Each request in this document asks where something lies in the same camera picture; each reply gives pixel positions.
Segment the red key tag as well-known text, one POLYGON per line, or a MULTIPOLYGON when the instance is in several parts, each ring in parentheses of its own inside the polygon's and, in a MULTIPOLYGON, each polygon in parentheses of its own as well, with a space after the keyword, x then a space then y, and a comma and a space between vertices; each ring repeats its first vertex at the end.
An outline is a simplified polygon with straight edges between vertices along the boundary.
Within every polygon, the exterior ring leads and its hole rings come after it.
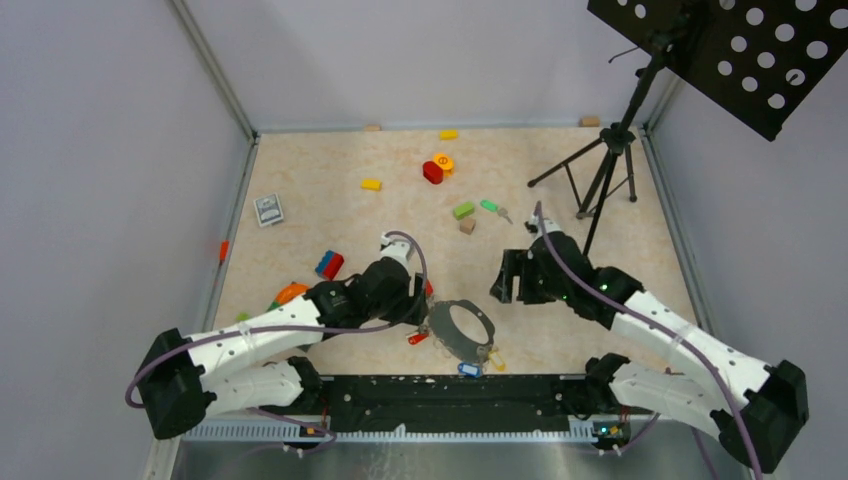
POLYGON ((414 332, 407 336, 407 343, 409 345, 417 345, 429 337, 430 334, 428 332, 414 332))

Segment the yellow key tag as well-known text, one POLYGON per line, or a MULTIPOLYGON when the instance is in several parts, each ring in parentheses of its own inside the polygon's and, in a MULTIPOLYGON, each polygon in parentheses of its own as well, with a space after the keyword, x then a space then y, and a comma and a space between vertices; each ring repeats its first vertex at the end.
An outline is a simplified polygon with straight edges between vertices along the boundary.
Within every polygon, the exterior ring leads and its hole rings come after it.
POLYGON ((506 370, 506 363, 498 351, 493 350, 489 352, 488 363, 498 372, 504 372, 506 370))

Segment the blue key tag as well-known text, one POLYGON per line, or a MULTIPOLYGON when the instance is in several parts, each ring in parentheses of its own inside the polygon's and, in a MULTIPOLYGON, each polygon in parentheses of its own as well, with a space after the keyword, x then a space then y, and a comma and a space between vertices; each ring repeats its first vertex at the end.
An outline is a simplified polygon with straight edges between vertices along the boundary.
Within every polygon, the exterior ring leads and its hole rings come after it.
POLYGON ((457 366, 457 372, 463 377, 480 378, 483 375, 483 369, 476 364, 461 362, 457 366))

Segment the red blue brick stack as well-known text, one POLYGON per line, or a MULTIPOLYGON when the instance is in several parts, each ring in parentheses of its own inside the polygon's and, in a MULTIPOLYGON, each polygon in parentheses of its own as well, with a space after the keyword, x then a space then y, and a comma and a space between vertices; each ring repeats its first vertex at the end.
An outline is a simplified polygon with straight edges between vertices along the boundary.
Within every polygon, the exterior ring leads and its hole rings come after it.
POLYGON ((341 254, 333 250, 327 250, 315 267, 315 273, 322 280, 333 281, 338 275, 338 272, 341 270, 344 262, 345 259, 341 254))

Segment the orange arch block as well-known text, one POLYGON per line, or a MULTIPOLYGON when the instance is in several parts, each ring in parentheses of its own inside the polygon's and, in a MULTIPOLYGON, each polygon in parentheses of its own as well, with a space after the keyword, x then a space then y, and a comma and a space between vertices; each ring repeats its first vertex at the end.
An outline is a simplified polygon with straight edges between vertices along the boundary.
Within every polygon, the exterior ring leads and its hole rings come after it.
POLYGON ((274 308, 285 305, 292 299, 304 294, 309 288, 309 285, 297 282, 287 285, 276 294, 273 301, 274 308))

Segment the green tagged key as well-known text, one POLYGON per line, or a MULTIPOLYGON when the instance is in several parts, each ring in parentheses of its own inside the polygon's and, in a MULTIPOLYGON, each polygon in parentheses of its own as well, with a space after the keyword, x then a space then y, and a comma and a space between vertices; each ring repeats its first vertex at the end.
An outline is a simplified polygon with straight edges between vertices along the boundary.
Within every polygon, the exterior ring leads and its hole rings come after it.
POLYGON ((508 224, 513 224, 513 221, 509 217, 508 210, 505 207, 502 207, 496 204, 495 202, 486 199, 480 201, 480 206, 486 211, 495 213, 500 218, 504 219, 508 224))

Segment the small wooden cube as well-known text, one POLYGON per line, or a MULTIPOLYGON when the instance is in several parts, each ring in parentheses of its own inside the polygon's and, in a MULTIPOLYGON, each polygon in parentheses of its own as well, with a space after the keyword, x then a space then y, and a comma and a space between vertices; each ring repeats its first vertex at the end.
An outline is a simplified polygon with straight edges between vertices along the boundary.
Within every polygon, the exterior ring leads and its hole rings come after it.
POLYGON ((465 217, 459 222, 459 231, 471 235, 476 228, 476 220, 472 217, 465 217))

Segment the green brick block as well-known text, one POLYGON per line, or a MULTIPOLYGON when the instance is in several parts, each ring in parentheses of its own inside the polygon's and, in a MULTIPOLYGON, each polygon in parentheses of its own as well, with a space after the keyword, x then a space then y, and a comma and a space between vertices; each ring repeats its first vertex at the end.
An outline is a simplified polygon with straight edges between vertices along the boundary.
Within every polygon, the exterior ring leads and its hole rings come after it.
POLYGON ((452 215, 457 221, 461 221, 475 212, 475 205, 471 201, 464 202, 452 210, 452 215))

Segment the yellow brick mid left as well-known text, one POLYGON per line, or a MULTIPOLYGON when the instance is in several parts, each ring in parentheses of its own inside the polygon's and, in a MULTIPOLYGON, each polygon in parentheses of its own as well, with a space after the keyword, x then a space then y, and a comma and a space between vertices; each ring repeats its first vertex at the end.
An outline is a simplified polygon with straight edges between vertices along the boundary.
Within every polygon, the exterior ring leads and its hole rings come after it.
POLYGON ((376 179, 364 179, 361 183, 361 188, 370 191, 380 191, 382 182, 376 179))

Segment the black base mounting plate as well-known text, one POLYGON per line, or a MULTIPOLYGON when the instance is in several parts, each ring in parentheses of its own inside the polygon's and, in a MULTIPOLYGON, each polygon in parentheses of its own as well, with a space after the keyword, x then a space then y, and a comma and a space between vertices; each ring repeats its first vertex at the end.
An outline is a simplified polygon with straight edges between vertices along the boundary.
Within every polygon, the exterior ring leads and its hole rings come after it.
POLYGON ((621 407, 581 375, 338 375, 290 406, 287 417, 315 416, 334 432, 564 432, 579 420, 619 415, 621 407))

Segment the playing card deck box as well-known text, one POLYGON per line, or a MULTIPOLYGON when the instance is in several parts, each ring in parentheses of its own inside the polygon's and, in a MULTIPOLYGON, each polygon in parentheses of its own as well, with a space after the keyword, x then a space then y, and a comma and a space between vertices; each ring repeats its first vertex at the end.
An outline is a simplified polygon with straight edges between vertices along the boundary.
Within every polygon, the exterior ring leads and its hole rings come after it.
POLYGON ((260 228, 273 226, 284 221, 284 213, 277 193, 259 197, 254 200, 253 204, 260 228))

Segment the orange round block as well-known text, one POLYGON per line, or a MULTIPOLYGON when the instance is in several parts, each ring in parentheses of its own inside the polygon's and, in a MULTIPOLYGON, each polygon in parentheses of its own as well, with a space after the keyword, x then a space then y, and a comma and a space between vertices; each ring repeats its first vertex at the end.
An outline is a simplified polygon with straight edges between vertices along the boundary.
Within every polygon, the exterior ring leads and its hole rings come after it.
POLYGON ((445 177, 449 177, 454 174, 455 164, 449 155, 444 153, 435 154, 432 161, 441 168, 445 177))

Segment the wooden wedge back right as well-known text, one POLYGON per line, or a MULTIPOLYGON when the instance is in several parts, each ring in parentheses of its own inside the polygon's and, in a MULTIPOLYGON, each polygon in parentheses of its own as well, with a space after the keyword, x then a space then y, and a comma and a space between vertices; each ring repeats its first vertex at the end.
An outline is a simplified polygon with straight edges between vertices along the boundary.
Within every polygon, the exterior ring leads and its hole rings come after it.
POLYGON ((597 116, 584 116, 580 118, 579 125, 584 128, 595 128, 601 125, 601 120, 597 116))

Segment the black perforated music stand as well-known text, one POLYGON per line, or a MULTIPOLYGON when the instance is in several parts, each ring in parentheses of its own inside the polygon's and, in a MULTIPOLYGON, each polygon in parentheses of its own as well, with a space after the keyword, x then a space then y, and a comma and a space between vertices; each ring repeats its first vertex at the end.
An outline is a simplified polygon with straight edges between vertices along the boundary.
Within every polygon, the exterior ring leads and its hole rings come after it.
POLYGON ((673 72, 768 141, 847 50, 844 1, 591 1, 590 13, 649 54, 623 118, 529 181, 536 186, 599 145, 606 148, 578 218, 597 221, 629 129, 658 73, 673 72))

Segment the small orange wall clip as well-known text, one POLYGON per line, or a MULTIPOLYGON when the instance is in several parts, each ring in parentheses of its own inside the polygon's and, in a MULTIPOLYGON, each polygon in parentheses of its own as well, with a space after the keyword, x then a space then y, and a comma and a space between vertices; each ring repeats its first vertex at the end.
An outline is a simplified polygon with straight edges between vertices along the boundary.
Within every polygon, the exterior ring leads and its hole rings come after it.
POLYGON ((223 264, 228 256, 230 242, 228 240, 224 240, 220 244, 219 248, 219 263, 223 264))

